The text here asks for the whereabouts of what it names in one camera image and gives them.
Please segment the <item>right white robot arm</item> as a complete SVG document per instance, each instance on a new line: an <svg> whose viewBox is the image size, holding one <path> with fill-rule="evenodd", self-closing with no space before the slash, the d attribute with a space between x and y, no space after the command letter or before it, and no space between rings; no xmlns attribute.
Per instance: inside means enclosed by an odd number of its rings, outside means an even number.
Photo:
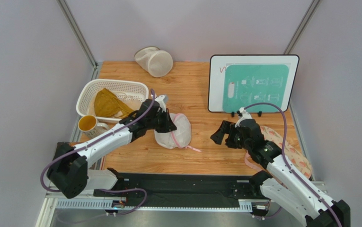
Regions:
<svg viewBox="0 0 362 227"><path fill-rule="evenodd" d="M256 193L276 202L304 227L349 227L351 209L316 187L286 157L281 146L266 140L254 119L223 121L211 136L216 144L245 149L263 170L250 178Z"/></svg>

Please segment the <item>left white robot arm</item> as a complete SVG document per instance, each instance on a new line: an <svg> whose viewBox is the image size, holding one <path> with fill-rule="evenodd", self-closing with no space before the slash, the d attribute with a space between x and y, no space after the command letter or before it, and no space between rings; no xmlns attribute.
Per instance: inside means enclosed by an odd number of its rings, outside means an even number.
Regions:
<svg viewBox="0 0 362 227"><path fill-rule="evenodd" d="M160 95L145 100L140 109L122 119L103 134L76 146L59 145L53 161L45 167L41 176L46 176L56 186L54 192L72 199L84 190L109 190L114 187L117 176L110 170L91 170L100 158L117 148L128 145L144 136L148 130L157 133L177 129L170 118L166 102L168 97Z"/></svg>

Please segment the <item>white mesh laundry bag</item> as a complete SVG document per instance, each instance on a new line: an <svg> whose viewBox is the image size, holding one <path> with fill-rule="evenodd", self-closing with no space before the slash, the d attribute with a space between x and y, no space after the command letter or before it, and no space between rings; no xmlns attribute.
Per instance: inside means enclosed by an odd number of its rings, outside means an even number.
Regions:
<svg viewBox="0 0 362 227"><path fill-rule="evenodd" d="M167 149L184 148L201 152L201 150L190 145L192 126L188 118L183 113L171 113L170 117L177 129L168 133L154 132L156 142Z"/></svg>

